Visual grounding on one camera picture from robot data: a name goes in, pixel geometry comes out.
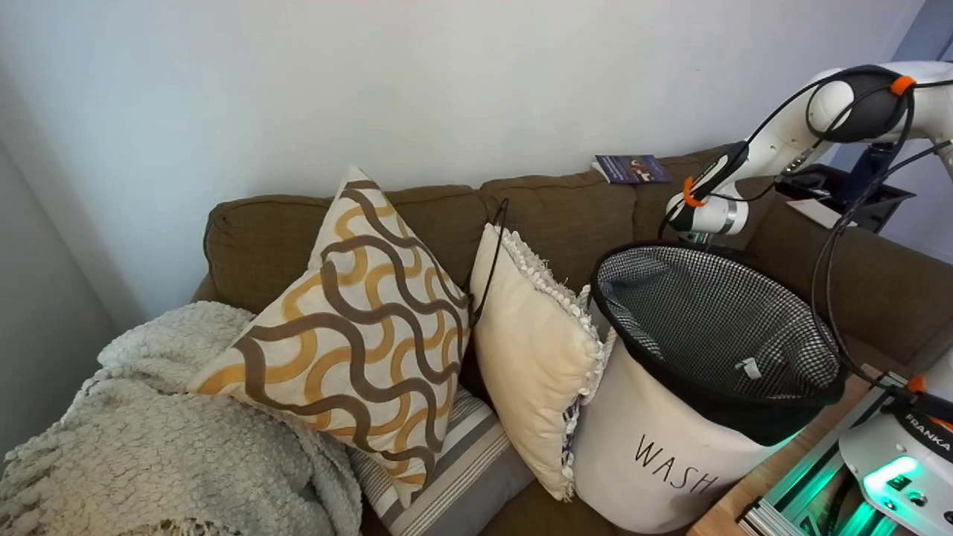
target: white wall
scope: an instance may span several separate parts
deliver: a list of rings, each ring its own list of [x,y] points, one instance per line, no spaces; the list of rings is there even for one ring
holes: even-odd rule
[[[0,146],[0,458],[51,425],[115,333]]]
[[[919,0],[5,0],[0,141],[120,325],[182,303],[212,203],[569,173],[745,138],[894,57]]]

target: green light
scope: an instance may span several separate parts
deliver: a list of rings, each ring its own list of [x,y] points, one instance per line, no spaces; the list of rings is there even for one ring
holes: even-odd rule
[[[870,508],[867,502],[860,502],[851,517],[843,525],[840,532],[864,532],[864,526],[872,522],[874,508]]]
[[[916,471],[916,468],[919,468],[916,458],[900,456],[900,458],[894,458],[891,465],[867,474],[867,476],[864,476],[864,484],[867,484],[867,490],[879,493],[879,490],[888,487],[891,480],[897,480],[900,474],[910,474],[910,471]]]

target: cream pillow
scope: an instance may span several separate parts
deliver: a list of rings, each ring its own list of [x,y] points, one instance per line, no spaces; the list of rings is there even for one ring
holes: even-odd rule
[[[402,501],[441,452],[468,294],[364,173],[329,203],[307,270],[195,379],[368,452]]]
[[[572,431],[605,370],[587,303],[499,227],[481,230],[469,294],[481,303],[474,336],[499,423],[541,487],[572,501]]]

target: laundry basket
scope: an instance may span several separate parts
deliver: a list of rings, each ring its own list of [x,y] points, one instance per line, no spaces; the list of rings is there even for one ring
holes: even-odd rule
[[[626,531],[684,526],[843,394],[813,309],[732,258],[629,246],[599,261],[593,300],[617,346],[580,419],[578,493]]]

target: wavy pattern pillow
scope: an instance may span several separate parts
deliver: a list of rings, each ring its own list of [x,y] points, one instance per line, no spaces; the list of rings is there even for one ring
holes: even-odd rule
[[[481,300],[475,355],[499,423],[541,487],[572,501],[572,431],[606,361],[587,300],[499,227],[481,230],[469,291]]]
[[[364,452],[402,501],[441,452],[468,346],[468,294],[352,170],[309,269],[195,382],[307,419]]]
[[[388,474],[367,456],[352,456],[368,505],[394,536],[481,532],[481,526],[533,481],[504,425],[484,403],[456,394],[449,431],[432,481],[398,502]]]

